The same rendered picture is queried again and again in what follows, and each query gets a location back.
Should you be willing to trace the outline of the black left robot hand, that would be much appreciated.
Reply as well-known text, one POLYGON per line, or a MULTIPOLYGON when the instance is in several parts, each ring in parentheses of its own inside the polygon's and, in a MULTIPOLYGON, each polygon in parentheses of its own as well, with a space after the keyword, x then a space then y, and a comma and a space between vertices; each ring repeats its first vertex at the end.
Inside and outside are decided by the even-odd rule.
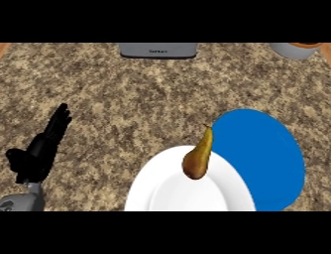
POLYGON ((40 183, 49 176, 58 147, 73 121, 68 105, 62 103, 49 120, 48 127, 34 137, 27 150, 6 151, 11 171, 17 173, 17 183, 40 183))

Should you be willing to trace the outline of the brown pear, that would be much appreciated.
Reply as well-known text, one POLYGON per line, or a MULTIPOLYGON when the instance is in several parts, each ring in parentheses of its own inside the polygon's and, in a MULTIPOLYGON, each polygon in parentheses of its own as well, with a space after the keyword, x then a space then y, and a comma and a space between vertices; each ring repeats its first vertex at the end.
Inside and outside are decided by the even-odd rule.
POLYGON ((201 179, 207 173, 213 151, 213 142, 213 127, 207 126, 200 143, 185 155, 182 162, 183 173, 192 180, 201 179))

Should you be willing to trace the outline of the grey appliance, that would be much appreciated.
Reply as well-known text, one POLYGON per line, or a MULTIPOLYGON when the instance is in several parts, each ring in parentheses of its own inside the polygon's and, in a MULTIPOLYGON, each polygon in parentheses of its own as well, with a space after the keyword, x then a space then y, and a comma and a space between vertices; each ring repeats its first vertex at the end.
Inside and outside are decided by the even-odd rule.
POLYGON ((197 55, 197 43, 120 43, 120 54, 136 59, 189 59, 197 55))

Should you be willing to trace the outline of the grey pot with orange rim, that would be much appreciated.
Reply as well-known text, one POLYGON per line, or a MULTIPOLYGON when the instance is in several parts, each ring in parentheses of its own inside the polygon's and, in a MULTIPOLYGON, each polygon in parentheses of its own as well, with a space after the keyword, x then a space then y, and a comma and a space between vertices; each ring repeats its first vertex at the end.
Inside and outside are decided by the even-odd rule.
POLYGON ((321 47, 321 43, 270 43, 273 51, 291 60, 306 60, 321 47))

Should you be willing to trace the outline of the blue plate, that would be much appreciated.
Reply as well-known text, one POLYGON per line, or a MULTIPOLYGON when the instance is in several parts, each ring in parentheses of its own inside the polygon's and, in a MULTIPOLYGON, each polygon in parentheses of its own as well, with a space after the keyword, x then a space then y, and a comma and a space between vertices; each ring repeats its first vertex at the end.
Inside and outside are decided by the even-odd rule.
POLYGON ((306 165, 297 139, 268 113, 242 108, 213 124, 213 151, 238 171, 259 211, 281 211, 304 187, 306 165))

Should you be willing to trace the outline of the white plate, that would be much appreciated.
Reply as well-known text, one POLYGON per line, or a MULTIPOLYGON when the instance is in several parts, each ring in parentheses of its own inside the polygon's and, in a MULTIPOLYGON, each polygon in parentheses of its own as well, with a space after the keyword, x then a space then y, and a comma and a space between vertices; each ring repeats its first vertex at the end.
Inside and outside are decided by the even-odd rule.
POLYGON ((203 178, 186 177, 182 159, 191 150, 176 146, 151 158, 129 189, 126 211, 256 211, 245 181, 217 153, 203 178))

